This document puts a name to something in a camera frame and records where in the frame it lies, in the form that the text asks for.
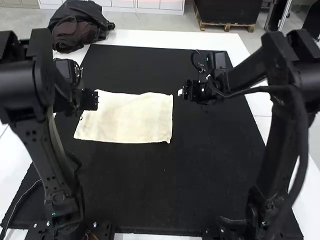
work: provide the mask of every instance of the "black box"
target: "black box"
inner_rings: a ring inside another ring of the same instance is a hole
[[[195,0],[205,23],[255,24],[263,0]]]

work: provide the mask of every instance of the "wooden pallet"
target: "wooden pallet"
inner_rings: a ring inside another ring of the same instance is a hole
[[[224,31],[229,32],[231,26],[237,26],[237,27],[247,27],[247,31],[249,33],[253,33],[255,30],[255,24],[239,24],[239,23],[223,23],[223,22],[204,22],[201,20],[198,8],[196,4],[193,4],[194,12],[196,20],[198,21],[199,28],[201,31],[204,31],[206,29],[206,26],[224,26]]]

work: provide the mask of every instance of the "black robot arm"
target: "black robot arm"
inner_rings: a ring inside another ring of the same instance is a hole
[[[98,94],[82,88],[81,75],[74,61],[53,61],[48,29],[21,41],[0,32],[0,119],[22,140],[40,176],[51,239],[81,240],[86,230],[83,190],[53,116],[98,109]]]
[[[198,104],[255,92],[270,93],[273,102],[263,161],[248,193],[246,219],[221,217],[221,239],[296,239],[286,235],[282,224],[307,171],[308,128],[320,106],[320,49],[305,30],[294,30],[286,37],[281,32],[266,33],[261,41],[261,48],[231,69],[226,67],[224,52],[208,54],[206,80],[187,80],[179,91],[183,99]],[[252,87],[265,78],[268,86]],[[298,171],[289,191],[298,157]]]

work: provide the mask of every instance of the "white table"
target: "white table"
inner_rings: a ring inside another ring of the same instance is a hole
[[[205,32],[169,32],[144,30],[112,31],[102,45],[118,45],[133,47],[153,47],[168,49],[226,50],[234,66],[249,56],[245,45],[238,34],[205,33]],[[79,64],[83,61],[89,46],[85,46],[70,54],[55,52],[54,57],[70,58]],[[266,143],[271,124],[271,107],[269,95],[255,93],[246,96],[252,115]],[[0,189],[5,195],[0,197],[0,219],[6,213],[20,183],[30,165],[31,158],[10,128],[0,138]],[[299,222],[305,240],[319,238],[318,216],[320,216],[320,172],[314,161],[309,157],[306,181],[302,192],[293,206],[294,214]],[[26,230],[9,230],[7,240],[24,240]],[[200,239],[189,236],[165,236],[144,234],[116,234],[116,240],[191,240]]]

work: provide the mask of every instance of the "white towel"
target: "white towel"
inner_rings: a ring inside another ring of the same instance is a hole
[[[83,112],[75,139],[126,144],[170,143],[172,95],[97,91],[98,110]]]

